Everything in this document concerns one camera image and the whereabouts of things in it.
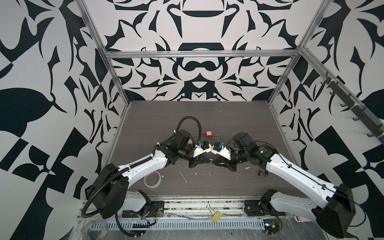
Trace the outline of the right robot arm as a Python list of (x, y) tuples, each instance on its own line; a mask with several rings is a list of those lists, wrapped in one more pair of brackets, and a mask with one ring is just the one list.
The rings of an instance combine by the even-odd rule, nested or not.
[(265, 174), (272, 173), (305, 194), (300, 198), (269, 189), (260, 198), (257, 207), (246, 208), (248, 215), (289, 213), (317, 223), (335, 238), (346, 237), (356, 215), (353, 193), (348, 186), (336, 186), (310, 174), (290, 162), (271, 144), (255, 141), (245, 132), (235, 135), (233, 141), (235, 148), (214, 143), (212, 153), (218, 155), (215, 165), (235, 172), (238, 164), (249, 162)]

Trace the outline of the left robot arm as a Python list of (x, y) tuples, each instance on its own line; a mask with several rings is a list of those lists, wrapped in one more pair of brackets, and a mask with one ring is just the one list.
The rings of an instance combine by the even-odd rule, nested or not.
[(155, 145), (151, 154), (132, 163), (115, 166), (106, 165), (94, 183), (86, 190), (87, 202), (81, 211), (82, 218), (100, 214), (107, 219), (117, 213), (125, 202), (133, 212), (146, 214), (150, 199), (141, 191), (129, 192), (129, 187), (145, 176), (173, 165), (182, 159), (189, 162), (190, 168), (209, 160), (202, 155), (212, 150), (208, 141), (198, 142), (188, 147), (190, 133), (179, 130), (163, 143)]

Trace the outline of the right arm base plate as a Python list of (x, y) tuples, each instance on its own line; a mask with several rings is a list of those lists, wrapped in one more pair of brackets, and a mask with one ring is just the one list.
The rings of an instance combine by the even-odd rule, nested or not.
[(244, 212), (249, 217), (286, 216), (284, 212), (276, 211), (269, 202), (261, 200), (245, 200)]

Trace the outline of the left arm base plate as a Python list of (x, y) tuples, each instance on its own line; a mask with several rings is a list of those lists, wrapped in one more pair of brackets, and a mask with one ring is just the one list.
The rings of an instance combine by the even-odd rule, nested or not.
[(123, 218), (139, 218), (139, 217), (157, 217), (164, 213), (165, 202), (164, 201), (151, 201), (146, 203), (144, 207), (138, 211), (124, 210), (122, 213)]

